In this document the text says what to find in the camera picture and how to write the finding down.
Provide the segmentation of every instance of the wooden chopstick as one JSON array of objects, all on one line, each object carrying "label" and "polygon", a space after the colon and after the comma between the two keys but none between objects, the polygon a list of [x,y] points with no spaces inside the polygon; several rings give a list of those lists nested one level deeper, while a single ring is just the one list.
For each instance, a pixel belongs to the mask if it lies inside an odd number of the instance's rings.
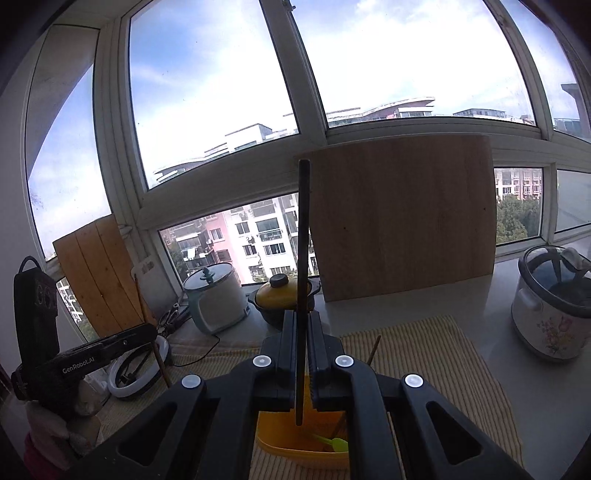
[{"label": "wooden chopstick", "polygon": [[[368,365],[371,365],[371,362],[374,361],[375,352],[378,349],[379,341],[381,339],[382,339],[382,336],[381,335],[378,335],[375,338],[374,347],[371,349],[371,353],[369,354],[368,361],[366,362]],[[331,440],[333,438],[335,438],[339,434],[341,428],[343,428],[343,425],[345,425],[345,421],[346,420],[347,420],[347,415],[345,413],[343,413],[340,416],[339,421],[337,422],[337,424],[335,426],[335,429],[333,430],[332,435],[329,437]]]}]

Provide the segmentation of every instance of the striped placemat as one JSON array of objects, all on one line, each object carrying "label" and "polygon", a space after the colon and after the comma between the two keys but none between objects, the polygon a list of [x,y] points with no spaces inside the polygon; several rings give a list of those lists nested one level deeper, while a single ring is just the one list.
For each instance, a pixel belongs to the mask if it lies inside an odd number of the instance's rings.
[{"label": "striped placemat", "polygon": [[[488,370],[472,343],[451,316],[438,316],[394,327],[352,333],[341,338],[345,352],[365,359],[375,337],[382,340],[372,366],[380,374],[400,378],[407,373],[421,374],[480,429],[488,434],[520,465],[521,442],[511,406],[499,382]],[[243,360],[255,356],[258,348],[211,353],[198,364],[185,368],[169,367],[171,378],[180,380],[188,373],[207,379],[223,375]],[[187,363],[198,357],[175,355],[175,363]],[[165,390],[162,379],[134,401],[110,399],[99,412],[102,434],[109,437]],[[251,480],[345,480],[348,471],[323,471],[304,468],[281,457],[263,452],[255,444]]]}]

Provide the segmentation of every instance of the floral pattern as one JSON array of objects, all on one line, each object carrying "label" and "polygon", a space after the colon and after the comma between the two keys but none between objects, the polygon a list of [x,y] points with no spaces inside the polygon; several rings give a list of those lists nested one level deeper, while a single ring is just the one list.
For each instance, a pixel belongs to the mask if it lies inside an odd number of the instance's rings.
[{"label": "floral pattern", "polygon": [[537,324],[545,333],[545,345],[552,355],[564,352],[574,340],[574,335],[569,333],[572,324],[573,319],[565,316],[561,316],[558,326],[552,318]]}]

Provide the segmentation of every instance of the sky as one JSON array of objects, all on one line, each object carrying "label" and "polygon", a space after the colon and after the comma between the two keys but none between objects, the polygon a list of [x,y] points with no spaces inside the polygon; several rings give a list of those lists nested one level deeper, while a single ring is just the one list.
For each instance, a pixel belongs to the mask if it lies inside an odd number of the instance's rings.
[{"label": "sky", "polygon": [[[503,0],[538,64],[555,118],[578,118],[556,38]],[[435,115],[468,108],[532,115],[517,63],[480,0],[292,0],[326,111],[433,96]],[[132,19],[134,122],[146,177],[200,157],[225,135],[292,112],[257,0],[160,0]],[[92,69],[62,107],[30,178],[44,252],[109,213],[92,125]]]}]

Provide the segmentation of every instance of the rice cooker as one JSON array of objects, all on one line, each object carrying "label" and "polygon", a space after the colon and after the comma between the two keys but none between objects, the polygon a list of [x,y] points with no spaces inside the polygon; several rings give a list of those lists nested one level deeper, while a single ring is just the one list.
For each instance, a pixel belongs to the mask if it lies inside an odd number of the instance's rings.
[{"label": "rice cooker", "polygon": [[591,332],[591,262],[574,248],[533,247],[519,259],[511,306],[522,340],[554,361],[576,357]]},{"label": "rice cooker", "polygon": [[232,264],[218,263],[197,270],[183,283],[195,325],[212,335],[248,315],[248,302]]}]

